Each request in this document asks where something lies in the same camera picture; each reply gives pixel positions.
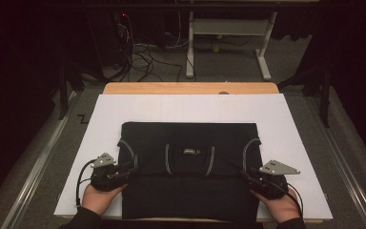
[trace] white table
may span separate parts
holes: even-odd
[[[116,144],[121,136],[121,125],[127,121],[256,123],[263,163],[275,159],[301,171],[300,175],[286,178],[302,196],[305,220],[318,222],[333,218],[283,94],[99,95],[55,215],[72,217],[76,214],[75,187],[82,166],[103,153],[118,158]],[[88,167],[83,178],[91,174],[92,169]],[[80,197],[87,184],[81,185]],[[117,196],[103,217],[121,219],[121,200],[122,196]],[[272,220],[262,203],[257,220]]]

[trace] human hand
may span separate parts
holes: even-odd
[[[126,186],[127,184],[109,192],[102,192],[96,190],[91,184],[89,184],[83,194],[82,207],[101,216],[109,208],[115,196],[117,196],[117,194],[119,194]]]
[[[278,223],[290,219],[300,218],[296,203],[287,195],[284,195],[284,197],[280,199],[269,200],[254,192],[253,190],[251,190],[251,193],[253,193],[258,199],[260,199],[260,201],[262,201],[266,205],[270,215]],[[289,193],[296,199],[296,194],[293,189],[289,188]]]

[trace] metal plate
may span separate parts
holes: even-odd
[[[270,175],[298,175],[301,173],[299,170],[276,160],[269,161],[263,167],[260,167],[259,171]]]
[[[110,156],[108,153],[104,153],[103,155],[99,156],[93,164],[91,164],[91,167],[98,168],[98,167],[102,167],[102,166],[106,166],[106,165],[110,165],[110,164],[114,164],[114,163],[115,163],[115,159],[112,158],[112,156]]]

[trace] electrical cord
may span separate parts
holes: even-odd
[[[299,202],[301,203],[301,210],[302,210],[302,212],[304,212],[304,203],[302,201],[301,195],[299,194],[299,192],[296,190],[296,188],[293,185],[291,185],[290,183],[287,183],[287,184],[290,185],[290,187],[292,187],[294,189],[294,191],[296,192],[296,194],[298,195]]]
[[[190,61],[189,57],[186,57],[187,62],[189,62],[190,66],[192,66],[193,68],[193,77],[194,77],[194,82],[197,82],[197,76],[195,76],[195,69],[194,69],[194,65],[192,64],[192,61]]]
[[[166,46],[165,49],[167,50],[171,50],[171,49],[177,49],[177,48],[181,48],[186,46],[187,44],[189,44],[189,40],[187,40],[185,43],[181,44],[181,45],[177,45],[177,46]],[[152,45],[152,44],[143,44],[143,43],[137,43],[135,44],[135,46],[143,46],[143,45],[148,45],[149,47],[153,47],[153,48],[157,48],[158,46]]]
[[[159,64],[164,64],[164,65],[170,65],[170,66],[175,66],[175,67],[178,67],[179,68],[179,71],[177,73],[177,76],[176,76],[176,80],[178,81],[178,77],[183,69],[183,67],[181,65],[178,65],[178,64],[173,64],[173,63],[167,63],[167,62],[163,62],[163,61],[160,61],[158,59],[156,59],[152,53],[151,53],[151,49],[150,49],[150,45],[149,44],[135,44],[136,47],[142,47],[144,48],[142,51],[136,51],[135,52],[135,55],[139,56],[140,58],[135,58],[134,61],[137,61],[137,60],[143,60],[144,62],[146,62],[146,65],[144,66],[132,66],[132,68],[136,71],[140,71],[140,72],[143,72],[144,75],[142,75],[138,80],[137,82],[141,82],[143,81],[148,75],[154,75],[156,76],[160,81],[164,81],[162,79],[161,76],[153,73],[153,69],[154,69],[154,62],[156,63],[159,63]]]
[[[133,35],[132,35],[132,22],[130,21],[130,17],[125,13],[121,13],[121,15],[125,18],[127,18],[128,22],[129,22],[129,25],[130,25],[130,37],[131,37],[131,40],[132,40],[132,53],[134,53],[134,50],[133,50],[133,46],[134,46],[134,41],[133,41]]]
[[[115,73],[114,75],[109,76],[109,79],[115,79],[115,78],[125,75],[130,70],[131,67],[132,67],[132,64],[130,63],[130,60],[127,60],[126,63],[123,65],[123,68],[118,73]]]
[[[177,12],[178,18],[179,18],[179,36],[177,38],[176,44],[174,45],[174,47],[176,47],[179,44],[180,41],[180,34],[182,32],[182,23],[181,23],[181,16],[180,16],[180,11]]]
[[[121,38],[124,35],[124,31],[126,31],[126,43],[123,46],[123,49],[125,49],[127,47],[128,43],[129,43],[129,40],[130,40],[130,33],[129,33],[129,30],[127,29],[127,27],[125,27],[124,25],[119,23],[118,26],[120,26],[123,29],[122,33],[120,34]]]
[[[282,189],[280,186],[270,182],[269,180],[264,180],[266,183],[270,184],[270,185],[273,185],[275,188],[277,188],[278,190],[280,190],[283,194],[285,194],[287,197],[289,197],[290,199],[293,200],[293,202],[296,204],[296,208],[298,209],[298,213],[299,213],[299,216],[303,219],[303,210],[301,210],[301,206],[299,205],[298,201],[296,200],[296,198],[294,198],[289,192],[285,191],[284,189]]]
[[[82,167],[82,170],[81,170],[81,173],[79,174],[79,178],[78,178],[78,182],[76,183],[76,207],[80,207],[81,206],[81,199],[79,197],[79,186],[80,184],[83,182],[81,181],[81,178],[82,178],[82,175],[83,175],[83,172],[85,171],[86,167],[88,167],[88,165],[92,164],[95,162],[95,159],[93,160],[90,160],[88,163],[86,163],[83,167]]]
[[[82,180],[80,183],[83,183],[83,182],[88,181],[88,180],[90,180],[90,178],[86,178],[86,179]]]

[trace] black sleeve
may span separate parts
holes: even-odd
[[[301,218],[290,219],[278,224],[275,229],[306,229],[304,220]]]
[[[95,212],[79,207],[78,213],[73,217],[73,219],[59,227],[59,229],[97,229],[100,226],[102,218]]]

